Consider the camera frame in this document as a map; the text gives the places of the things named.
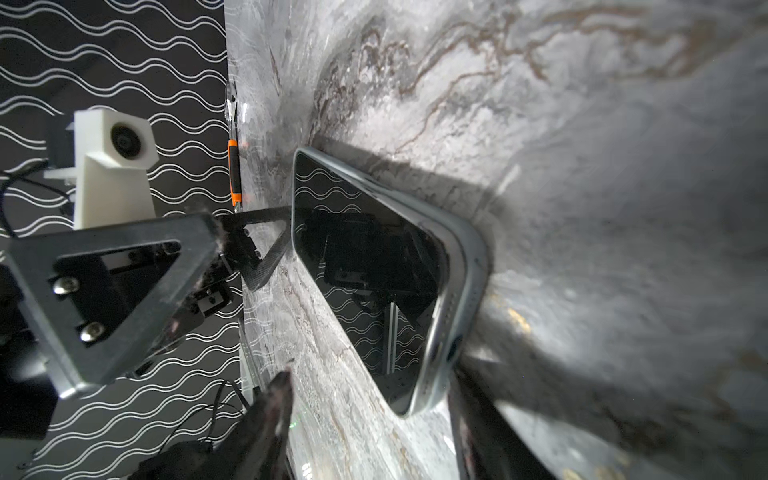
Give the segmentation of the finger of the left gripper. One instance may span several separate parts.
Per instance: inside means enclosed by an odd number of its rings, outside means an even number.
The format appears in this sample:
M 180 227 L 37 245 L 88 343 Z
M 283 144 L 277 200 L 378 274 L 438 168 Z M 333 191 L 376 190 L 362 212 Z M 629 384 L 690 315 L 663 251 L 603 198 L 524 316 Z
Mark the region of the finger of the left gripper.
M 234 213 L 219 220 L 223 258 L 251 291 L 270 280 L 291 242 L 291 207 Z

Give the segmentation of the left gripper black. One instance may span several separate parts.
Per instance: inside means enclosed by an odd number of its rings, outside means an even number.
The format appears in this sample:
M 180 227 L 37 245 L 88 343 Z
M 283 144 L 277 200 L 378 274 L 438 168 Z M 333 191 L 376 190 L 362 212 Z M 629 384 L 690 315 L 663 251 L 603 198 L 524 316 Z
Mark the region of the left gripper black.
M 152 362 L 231 300 L 209 214 L 14 239 L 1 268 L 1 435 Z

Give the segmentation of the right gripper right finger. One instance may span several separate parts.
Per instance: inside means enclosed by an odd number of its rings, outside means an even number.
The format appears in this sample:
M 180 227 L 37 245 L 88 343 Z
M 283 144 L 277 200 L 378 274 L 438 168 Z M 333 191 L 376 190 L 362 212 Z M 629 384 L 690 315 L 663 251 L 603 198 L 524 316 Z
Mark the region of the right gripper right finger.
M 553 475 L 461 368 L 447 394 L 461 479 L 551 479 Z

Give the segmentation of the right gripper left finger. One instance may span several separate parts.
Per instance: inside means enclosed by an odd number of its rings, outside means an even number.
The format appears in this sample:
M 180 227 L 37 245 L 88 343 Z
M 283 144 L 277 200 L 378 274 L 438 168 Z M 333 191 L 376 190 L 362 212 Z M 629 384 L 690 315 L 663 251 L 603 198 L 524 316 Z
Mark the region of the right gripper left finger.
M 292 479 L 287 459 L 292 372 L 271 380 L 216 448 L 186 441 L 139 464 L 132 479 Z

